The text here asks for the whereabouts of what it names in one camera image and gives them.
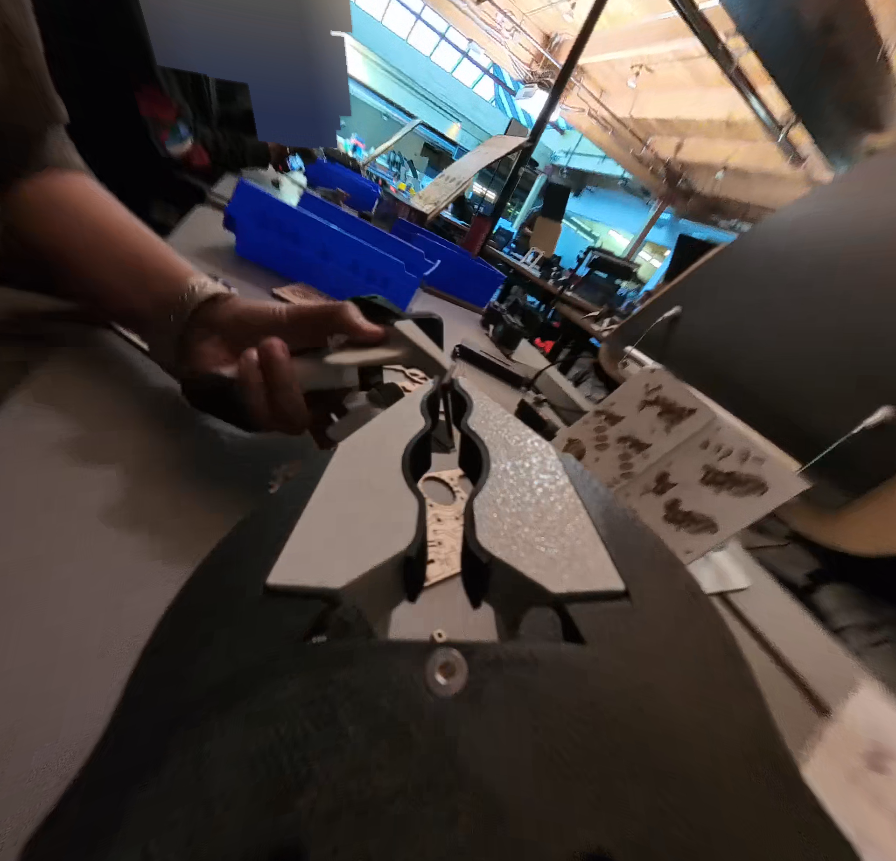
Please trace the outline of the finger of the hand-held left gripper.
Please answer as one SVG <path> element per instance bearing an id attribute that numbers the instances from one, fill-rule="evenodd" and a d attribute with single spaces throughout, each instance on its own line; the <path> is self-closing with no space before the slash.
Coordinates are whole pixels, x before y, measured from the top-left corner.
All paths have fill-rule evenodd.
<path id="1" fill-rule="evenodd" d="M 425 376 L 443 379 L 453 372 L 454 361 L 444 349 L 444 323 L 437 314 L 412 314 L 392 324 L 400 347 L 398 364 Z"/>
<path id="2" fill-rule="evenodd" d="M 409 365 L 414 360 L 416 346 L 406 341 L 388 341 L 372 346 L 349 346 L 331 350 L 323 356 L 328 368 L 374 368 Z"/>

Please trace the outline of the thin wooden puzzle piece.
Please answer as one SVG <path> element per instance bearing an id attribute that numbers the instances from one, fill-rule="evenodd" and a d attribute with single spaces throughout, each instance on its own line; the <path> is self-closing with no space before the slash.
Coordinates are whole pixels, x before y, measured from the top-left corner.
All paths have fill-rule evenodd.
<path id="1" fill-rule="evenodd" d="M 455 450 L 452 398 L 453 381 L 446 375 L 433 382 L 423 402 L 423 409 L 428 417 L 432 452 L 448 453 Z"/>

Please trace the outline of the wooden puzzle sheet round holes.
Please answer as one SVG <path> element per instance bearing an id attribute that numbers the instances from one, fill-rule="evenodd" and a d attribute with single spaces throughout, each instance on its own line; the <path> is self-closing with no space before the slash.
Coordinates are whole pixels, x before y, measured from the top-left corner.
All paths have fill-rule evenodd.
<path id="1" fill-rule="evenodd" d="M 426 503 L 427 570 L 430 588 L 462 570 L 462 539 L 469 481 L 459 468 L 430 472 L 419 481 Z"/>

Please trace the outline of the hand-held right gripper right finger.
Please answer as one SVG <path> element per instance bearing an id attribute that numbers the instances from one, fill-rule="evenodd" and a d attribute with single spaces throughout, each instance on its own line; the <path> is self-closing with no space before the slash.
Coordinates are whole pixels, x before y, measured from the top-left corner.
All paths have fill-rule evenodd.
<path id="1" fill-rule="evenodd" d="M 452 382 L 472 606 L 623 598 L 626 587 L 554 446 L 466 378 Z"/>

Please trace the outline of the person's left hand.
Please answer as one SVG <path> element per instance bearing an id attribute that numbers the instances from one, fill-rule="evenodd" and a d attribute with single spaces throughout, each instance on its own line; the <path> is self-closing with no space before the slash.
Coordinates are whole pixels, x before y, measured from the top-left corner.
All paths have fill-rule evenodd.
<path id="1" fill-rule="evenodd" d="M 377 345 L 385 329 L 350 302 L 287 305 L 220 295 L 187 322 L 178 382 L 195 403 L 201 388 L 228 379 L 251 430 L 302 435 L 317 429 L 322 410 L 308 407 L 292 357 L 324 348 L 332 338 Z"/>

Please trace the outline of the illustrated instruction booklet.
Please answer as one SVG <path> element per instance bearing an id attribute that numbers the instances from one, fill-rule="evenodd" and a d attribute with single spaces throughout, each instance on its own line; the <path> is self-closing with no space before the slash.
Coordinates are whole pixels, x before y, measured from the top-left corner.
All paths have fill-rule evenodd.
<path id="1" fill-rule="evenodd" d="M 684 564 L 810 486 L 784 452 L 659 367 L 629 375 L 553 445 Z"/>

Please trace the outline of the person's left forearm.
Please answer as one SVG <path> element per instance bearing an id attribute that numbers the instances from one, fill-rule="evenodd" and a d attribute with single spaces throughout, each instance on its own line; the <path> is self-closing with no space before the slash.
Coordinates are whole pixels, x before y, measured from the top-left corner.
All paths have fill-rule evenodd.
<path id="1" fill-rule="evenodd" d="M 197 271 L 85 173 L 46 170 L 2 195 L 3 225 L 64 288 L 164 358 L 206 301 L 235 295 Z"/>

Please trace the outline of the blue storage bin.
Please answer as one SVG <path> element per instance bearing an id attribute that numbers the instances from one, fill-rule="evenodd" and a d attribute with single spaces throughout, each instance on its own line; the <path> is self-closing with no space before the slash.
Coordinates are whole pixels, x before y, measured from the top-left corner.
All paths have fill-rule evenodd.
<path id="1" fill-rule="evenodd" d="M 408 241 L 331 203 L 293 206 L 243 178 L 223 225 L 238 256 L 339 300 L 377 295 L 403 311 L 439 267 Z"/>
<path id="2" fill-rule="evenodd" d="M 433 232 L 408 201 L 341 163 L 306 165 L 298 206 L 355 240 L 403 262 L 427 288 L 469 307 L 486 307 L 505 276 Z"/>

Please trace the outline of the black pillar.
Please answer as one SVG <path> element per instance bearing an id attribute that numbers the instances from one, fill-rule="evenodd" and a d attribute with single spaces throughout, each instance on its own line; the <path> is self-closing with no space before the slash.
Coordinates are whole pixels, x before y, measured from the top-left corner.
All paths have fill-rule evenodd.
<path id="1" fill-rule="evenodd" d="M 511 200 L 511 197 L 519 184 L 521 173 L 531 161 L 532 153 L 542 138 L 546 126 L 551 120 L 552 114 L 557 109 L 558 105 L 560 105 L 566 87 L 574 75 L 581 55 L 583 54 L 595 27 L 597 27 L 599 18 L 606 8 L 608 1 L 609 0 L 595 0 L 592 4 L 565 61 L 558 71 L 554 83 L 551 85 L 546 102 L 539 112 L 539 116 L 536 118 L 530 135 L 521 146 L 520 152 L 513 161 L 511 170 L 492 210 L 493 222 L 496 222 L 497 219 L 502 216 L 507 204 Z"/>

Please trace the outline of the curved wooden board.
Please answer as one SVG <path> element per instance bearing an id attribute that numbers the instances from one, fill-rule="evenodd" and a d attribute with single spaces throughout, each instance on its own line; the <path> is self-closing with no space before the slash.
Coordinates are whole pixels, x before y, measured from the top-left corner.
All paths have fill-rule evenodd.
<path id="1" fill-rule="evenodd" d="M 495 136 L 455 160 L 434 178 L 419 194 L 409 200 L 410 210 L 431 219 L 439 215 L 471 186 L 476 174 L 490 165 L 520 151 L 526 137 Z"/>

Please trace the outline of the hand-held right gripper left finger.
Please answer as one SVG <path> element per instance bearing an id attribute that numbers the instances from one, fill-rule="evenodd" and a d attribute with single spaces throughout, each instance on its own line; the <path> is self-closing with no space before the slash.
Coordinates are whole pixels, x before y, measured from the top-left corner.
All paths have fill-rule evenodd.
<path id="1" fill-rule="evenodd" d="M 427 510 L 438 382 L 342 441 L 267 577 L 269 590 L 352 606 L 398 606 L 427 576 Z"/>

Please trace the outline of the black rectangular bar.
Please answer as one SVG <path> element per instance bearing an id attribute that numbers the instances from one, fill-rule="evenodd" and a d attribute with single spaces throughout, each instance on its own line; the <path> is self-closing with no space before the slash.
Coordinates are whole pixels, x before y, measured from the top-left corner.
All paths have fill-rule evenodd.
<path id="1" fill-rule="evenodd" d="M 512 366 L 511 363 L 495 357 L 476 345 L 466 342 L 456 344 L 451 357 L 454 361 L 472 365 L 477 370 L 513 389 L 523 389 L 530 382 L 530 377 Z"/>

